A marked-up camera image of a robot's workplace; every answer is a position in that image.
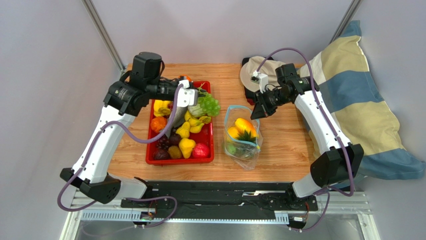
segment pillow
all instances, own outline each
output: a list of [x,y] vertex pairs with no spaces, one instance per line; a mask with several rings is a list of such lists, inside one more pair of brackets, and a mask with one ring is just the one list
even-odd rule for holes
[[[422,178],[425,163],[402,145],[400,123],[373,81],[360,40],[360,21],[352,21],[310,61],[324,103],[343,133],[364,149],[359,174],[385,180]],[[302,66],[299,74],[309,76],[308,67]],[[306,128],[318,158],[317,141],[307,124]]]

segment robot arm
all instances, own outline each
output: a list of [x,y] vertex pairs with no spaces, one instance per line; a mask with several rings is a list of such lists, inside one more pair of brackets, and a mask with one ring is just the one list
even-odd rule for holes
[[[321,156],[311,164],[310,173],[292,184],[292,191],[299,199],[311,196],[318,190],[348,179],[348,169],[341,146],[329,127],[327,120],[317,107],[312,93],[311,82],[306,77],[300,77],[294,64],[285,64],[278,67],[276,75],[279,87],[272,90],[265,89],[268,83],[267,75],[254,73],[252,81],[259,83],[261,90],[255,93],[255,105],[251,119],[266,118],[276,112],[278,106],[292,102],[306,119],[318,143]],[[321,104],[324,103],[319,87],[314,83],[316,95]],[[322,105],[331,125],[336,129],[338,136],[349,156],[352,175],[357,174],[364,155],[360,144],[353,145],[343,134],[332,118],[327,107]]]
[[[127,179],[107,173],[125,130],[116,124],[108,127],[105,127],[105,124],[118,122],[123,127],[129,127],[150,99],[173,101],[179,85],[182,87],[178,92],[177,106],[197,104],[198,90],[188,80],[161,80],[161,65],[164,65],[161,56],[155,53],[141,52],[134,57],[132,71],[126,72],[119,81],[109,87],[96,129],[83,154],[71,168],[61,171],[60,177],[69,181],[82,169],[70,184],[79,188],[89,198],[103,204],[114,198],[140,199],[147,189],[139,179]],[[91,147],[90,155],[84,164]]]

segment beige cap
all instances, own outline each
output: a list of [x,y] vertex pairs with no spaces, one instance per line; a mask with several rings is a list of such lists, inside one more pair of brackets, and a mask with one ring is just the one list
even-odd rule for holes
[[[248,62],[242,66],[241,71],[239,72],[239,78],[241,79],[242,84],[245,88],[252,92],[259,90],[259,83],[253,82],[251,80],[252,74],[254,71],[256,71],[256,69],[258,69],[259,65],[264,59],[265,58],[261,56],[251,57]],[[282,61],[267,60],[260,69],[260,73],[268,75],[269,84],[278,86],[275,69],[281,67],[284,64],[285,63]]]

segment lemon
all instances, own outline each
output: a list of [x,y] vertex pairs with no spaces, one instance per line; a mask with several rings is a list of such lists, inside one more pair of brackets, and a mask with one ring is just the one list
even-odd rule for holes
[[237,139],[240,135],[240,132],[238,131],[238,129],[235,126],[231,126],[228,128],[228,134],[234,138]]

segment wooden table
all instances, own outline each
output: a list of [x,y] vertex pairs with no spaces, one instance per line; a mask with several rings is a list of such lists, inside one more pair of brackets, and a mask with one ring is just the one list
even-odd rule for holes
[[[170,79],[188,75],[193,81],[210,82],[211,94],[222,107],[220,115],[213,118],[215,156],[211,163],[149,165],[145,162],[147,146],[125,134],[108,172],[128,178],[172,181],[292,182],[305,176],[314,161],[314,145],[304,128],[301,113],[291,103],[280,106],[273,116],[260,120],[263,144],[254,170],[244,170],[224,153],[224,118],[228,106],[253,109],[244,96],[240,68],[240,64],[166,64],[162,74]],[[129,127],[141,139],[148,137],[150,109],[143,108]]]

